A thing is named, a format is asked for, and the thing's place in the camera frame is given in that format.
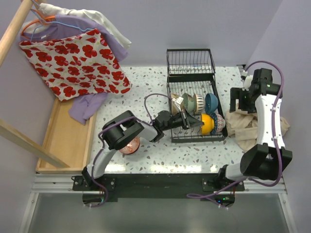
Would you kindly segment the orange yellow bowl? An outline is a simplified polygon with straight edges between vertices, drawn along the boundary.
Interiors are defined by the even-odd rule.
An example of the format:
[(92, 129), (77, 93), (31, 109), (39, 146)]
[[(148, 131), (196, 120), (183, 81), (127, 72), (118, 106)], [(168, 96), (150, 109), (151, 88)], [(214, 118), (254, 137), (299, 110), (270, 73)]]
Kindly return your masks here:
[(201, 114), (201, 121), (203, 125), (201, 126), (201, 134), (207, 135), (214, 130), (214, 119), (207, 114)]

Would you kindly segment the mint green bowl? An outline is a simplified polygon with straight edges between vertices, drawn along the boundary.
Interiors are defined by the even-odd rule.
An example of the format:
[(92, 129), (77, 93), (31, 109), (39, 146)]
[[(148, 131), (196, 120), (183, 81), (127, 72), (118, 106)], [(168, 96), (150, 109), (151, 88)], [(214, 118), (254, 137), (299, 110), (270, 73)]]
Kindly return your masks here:
[(184, 102), (184, 109), (189, 113), (194, 113), (196, 108), (196, 101), (193, 96), (188, 93), (184, 93), (182, 95), (183, 102)]

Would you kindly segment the striped cream bowl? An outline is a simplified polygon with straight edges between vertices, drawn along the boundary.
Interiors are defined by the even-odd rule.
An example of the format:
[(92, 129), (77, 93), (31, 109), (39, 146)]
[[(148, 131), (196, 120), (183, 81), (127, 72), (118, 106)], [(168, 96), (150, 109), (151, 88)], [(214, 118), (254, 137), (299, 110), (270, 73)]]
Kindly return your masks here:
[(205, 109), (205, 105), (206, 105), (205, 104), (205, 99), (200, 94), (194, 94), (193, 97), (194, 97), (194, 100), (195, 100), (195, 103), (196, 103), (194, 113), (195, 114), (200, 114)]

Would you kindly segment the floral pattern bowl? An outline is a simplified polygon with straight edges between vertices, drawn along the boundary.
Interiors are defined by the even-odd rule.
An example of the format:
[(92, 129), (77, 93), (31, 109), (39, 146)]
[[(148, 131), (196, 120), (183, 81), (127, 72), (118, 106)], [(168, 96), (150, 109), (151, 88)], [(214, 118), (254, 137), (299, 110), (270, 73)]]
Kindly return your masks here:
[(184, 109), (184, 99), (178, 94), (171, 93), (171, 114), (176, 115)]

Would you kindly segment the blue triangle pattern bowl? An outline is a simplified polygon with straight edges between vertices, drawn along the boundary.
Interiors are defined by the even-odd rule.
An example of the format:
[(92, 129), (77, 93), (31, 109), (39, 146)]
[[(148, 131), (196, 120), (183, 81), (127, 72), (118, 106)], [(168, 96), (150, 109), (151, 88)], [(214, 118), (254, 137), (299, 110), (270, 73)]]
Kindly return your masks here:
[(225, 119), (217, 113), (211, 113), (209, 116), (213, 119), (214, 122), (214, 127), (210, 134), (215, 135), (221, 133), (225, 127)]

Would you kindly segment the solid blue bowl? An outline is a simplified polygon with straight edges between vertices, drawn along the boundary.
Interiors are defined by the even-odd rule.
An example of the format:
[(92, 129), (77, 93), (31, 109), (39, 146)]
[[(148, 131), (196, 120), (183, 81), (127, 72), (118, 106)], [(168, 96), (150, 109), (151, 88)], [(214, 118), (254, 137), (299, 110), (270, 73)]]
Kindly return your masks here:
[(218, 98), (212, 94), (208, 93), (205, 97), (205, 112), (207, 114), (214, 113), (218, 109)]

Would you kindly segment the red pattern bowl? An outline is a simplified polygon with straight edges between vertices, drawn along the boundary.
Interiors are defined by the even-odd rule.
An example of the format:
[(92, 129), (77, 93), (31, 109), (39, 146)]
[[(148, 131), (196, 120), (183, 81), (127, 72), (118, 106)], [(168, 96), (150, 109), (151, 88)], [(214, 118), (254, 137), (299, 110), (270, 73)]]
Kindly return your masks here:
[(130, 155), (135, 153), (140, 146), (140, 137), (135, 137), (130, 141), (124, 148), (120, 149), (120, 152), (125, 155)]

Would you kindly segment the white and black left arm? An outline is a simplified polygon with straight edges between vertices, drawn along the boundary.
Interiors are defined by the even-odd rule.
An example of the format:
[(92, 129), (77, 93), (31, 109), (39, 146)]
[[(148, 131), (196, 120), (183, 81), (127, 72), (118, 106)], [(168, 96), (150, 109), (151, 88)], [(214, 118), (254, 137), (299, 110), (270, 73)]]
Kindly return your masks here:
[(131, 111), (125, 111), (106, 123), (98, 138), (102, 148), (83, 169), (82, 177), (84, 186), (89, 190), (100, 187), (105, 169), (115, 153), (126, 147), (136, 137), (142, 137), (149, 142), (155, 143), (163, 138), (164, 132), (175, 128), (185, 130), (202, 126), (203, 122), (196, 119), (188, 112), (180, 112), (172, 115), (169, 111), (161, 111), (151, 123), (147, 123), (134, 116)]

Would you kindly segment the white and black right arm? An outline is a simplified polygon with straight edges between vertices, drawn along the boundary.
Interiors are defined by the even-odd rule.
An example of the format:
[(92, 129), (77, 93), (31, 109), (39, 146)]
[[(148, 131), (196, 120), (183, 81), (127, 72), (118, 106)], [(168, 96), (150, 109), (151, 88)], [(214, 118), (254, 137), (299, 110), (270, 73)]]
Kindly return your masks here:
[(285, 148), (281, 133), (283, 84), (274, 83), (272, 70), (266, 68), (256, 69), (253, 75), (244, 71), (241, 78), (243, 87), (230, 90), (230, 111), (256, 113), (259, 128), (255, 145), (244, 153), (241, 161), (219, 170), (216, 184), (223, 191), (247, 178), (257, 183), (260, 180), (277, 183), (293, 158), (293, 153)]

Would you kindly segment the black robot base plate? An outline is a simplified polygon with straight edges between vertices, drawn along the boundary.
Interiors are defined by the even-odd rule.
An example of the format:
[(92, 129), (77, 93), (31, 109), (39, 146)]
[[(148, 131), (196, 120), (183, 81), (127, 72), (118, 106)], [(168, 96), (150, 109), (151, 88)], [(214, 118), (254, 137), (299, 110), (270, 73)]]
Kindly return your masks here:
[(104, 174), (94, 183), (91, 178), (72, 176), (73, 191), (83, 192), (82, 201), (87, 204), (100, 204), (118, 199), (185, 199), (187, 194), (212, 194), (227, 185), (222, 181), (214, 184), (215, 173), (176, 173), (176, 174)]

